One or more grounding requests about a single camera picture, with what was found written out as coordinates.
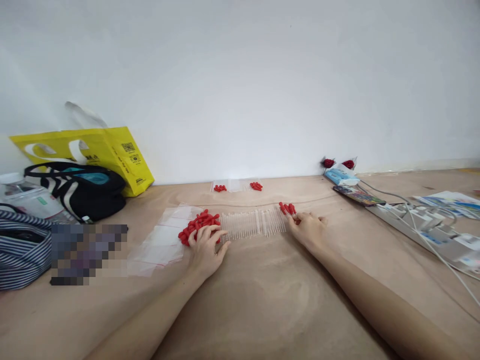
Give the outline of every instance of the yellow tote bag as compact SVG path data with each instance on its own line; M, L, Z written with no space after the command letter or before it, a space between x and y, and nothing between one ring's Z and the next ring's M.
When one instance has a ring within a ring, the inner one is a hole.
M34 164L61 161L110 169L125 180L126 187L122 192L125 197L140 195L154 182L128 127L110 128L94 112L69 101L65 106L72 112L86 115L102 128L10 136ZM76 117L72 119L82 127Z

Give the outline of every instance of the hand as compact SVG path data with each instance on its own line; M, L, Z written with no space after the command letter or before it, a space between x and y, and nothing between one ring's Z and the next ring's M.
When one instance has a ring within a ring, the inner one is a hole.
M301 212L293 217L289 215L287 217L292 235L310 253L330 250L324 239L324 231L328 223L325 217L317 217L312 212Z
M192 231L188 238L188 243L192 250L188 271L196 276L200 276L202 281L205 281L217 271L231 243L227 241L220 250L215 253L215 243L220 239L220 236L228 233L228 231L220 230L212 235L212 232L215 230L220 230L220 226L204 226L198 230L196 241L194 237L197 230Z

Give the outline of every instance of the blue and white striped fabric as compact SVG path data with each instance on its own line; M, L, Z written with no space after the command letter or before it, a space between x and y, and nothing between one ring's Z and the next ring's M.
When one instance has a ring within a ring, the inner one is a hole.
M0 290L26 287L52 264L52 222L0 210L0 230L28 231L43 238L40 243L0 235Z

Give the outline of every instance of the plastic bottle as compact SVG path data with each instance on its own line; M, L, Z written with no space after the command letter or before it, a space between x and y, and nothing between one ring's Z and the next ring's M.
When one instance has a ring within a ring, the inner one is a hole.
M79 223L46 188L26 181L18 172L0 175L0 184L5 185L5 202L29 215L56 224Z

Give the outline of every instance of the pixelated blur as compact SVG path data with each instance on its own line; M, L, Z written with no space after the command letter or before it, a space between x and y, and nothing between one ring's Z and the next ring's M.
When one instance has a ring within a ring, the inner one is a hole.
M127 230L127 225L54 224L50 283L89 285L95 277L122 276L121 271L108 270L120 270L123 266Z

